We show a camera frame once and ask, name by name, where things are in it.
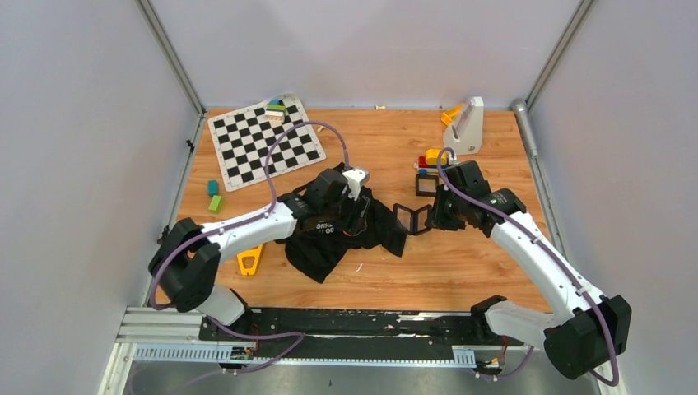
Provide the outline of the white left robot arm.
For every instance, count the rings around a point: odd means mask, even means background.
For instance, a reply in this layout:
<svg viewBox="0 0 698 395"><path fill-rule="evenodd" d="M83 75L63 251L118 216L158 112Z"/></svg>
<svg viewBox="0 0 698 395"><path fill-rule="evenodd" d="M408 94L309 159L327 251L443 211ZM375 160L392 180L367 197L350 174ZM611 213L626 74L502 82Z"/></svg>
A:
<svg viewBox="0 0 698 395"><path fill-rule="evenodd" d="M369 178L360 167L324 170L305 189L257 211L202 225L185 218L163 238L148 271L179 312L196 310L220 323L229 338L244 339L253 320L234 291L217 285L219 266L260 244L314 230L319 222L349 235L362 232L370 200L361 190Z"/></svg>

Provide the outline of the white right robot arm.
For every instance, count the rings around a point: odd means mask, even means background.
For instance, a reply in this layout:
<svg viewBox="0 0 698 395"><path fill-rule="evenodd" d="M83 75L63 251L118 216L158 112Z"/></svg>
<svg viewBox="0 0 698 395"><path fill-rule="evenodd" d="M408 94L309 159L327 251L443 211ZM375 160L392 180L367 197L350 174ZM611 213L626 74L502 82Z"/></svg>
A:
<svg viewBox="0 0 698 395"><path fill-rule="evenodd" d="M618 356L625 352L632 308L607 296L574 269L538 228L509 189L492 190L473 160L439 170L427 225L440 230L480 230L523 269L550 307L544 313L501 295L471 307L470 332L480 343L509 337L545 352L568 379L591 374L609 387L620 383Z"/></svg>

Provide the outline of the black printed t-shirt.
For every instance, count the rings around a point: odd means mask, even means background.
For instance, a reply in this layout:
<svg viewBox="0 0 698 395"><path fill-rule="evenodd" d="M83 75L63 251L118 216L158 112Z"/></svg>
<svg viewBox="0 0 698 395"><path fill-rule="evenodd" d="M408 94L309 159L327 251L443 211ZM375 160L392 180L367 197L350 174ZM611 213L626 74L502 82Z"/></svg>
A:
<svg viewBox="0 0 698 395"><path fill-rule="evenodd" d="M326 280L351 249L381 246L400 258L407 241L407 232L398 224L393 212L375 199L368 187L362 187L360 193L371 199L365 231L349 237L335 228L333 201L341 196L339 177L348 169L341 162L278 199L291 209L298 222L292 235L276 242L284 246L286 258L294 268L318 283Z"/></svg>

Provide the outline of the black square display box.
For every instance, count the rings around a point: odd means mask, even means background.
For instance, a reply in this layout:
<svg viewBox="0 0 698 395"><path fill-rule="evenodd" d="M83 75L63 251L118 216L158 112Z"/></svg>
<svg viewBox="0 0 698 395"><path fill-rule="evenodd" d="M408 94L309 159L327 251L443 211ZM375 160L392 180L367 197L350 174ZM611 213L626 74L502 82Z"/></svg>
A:
<svg viewBox="0 0 698 395"><path fill-rule="evenodd" d="M440 179L437 175L418 173L415 177L415 194L418 197L435 197L439 185Z"/></svg>

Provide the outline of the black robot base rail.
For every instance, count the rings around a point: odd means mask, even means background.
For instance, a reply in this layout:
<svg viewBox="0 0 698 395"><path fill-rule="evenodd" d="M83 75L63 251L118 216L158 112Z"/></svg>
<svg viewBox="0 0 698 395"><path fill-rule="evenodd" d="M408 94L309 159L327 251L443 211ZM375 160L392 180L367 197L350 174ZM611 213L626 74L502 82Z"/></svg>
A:
<svg viewBox="0 0 698 395"><path fill-rule="evenodd" d="M226 363L470 367L524 344L487 332L469 312L257 308L230 335L201 318L198 340Z"/></svg>

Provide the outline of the black hinged display case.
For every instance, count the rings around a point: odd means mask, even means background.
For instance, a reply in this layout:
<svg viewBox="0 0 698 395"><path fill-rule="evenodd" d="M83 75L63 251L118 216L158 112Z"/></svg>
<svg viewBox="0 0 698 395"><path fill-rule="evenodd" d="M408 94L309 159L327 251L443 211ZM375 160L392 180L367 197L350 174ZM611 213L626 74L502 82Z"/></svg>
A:
<svg viewBox="0 0 698 395"><path fill-rule="evenodd" d="M432 206L425 205L418 209L411 209L399 203L393 204L393 214L398 224L408 235L422 235L431 230L427 225L427 217L431 213Z"/></svg>

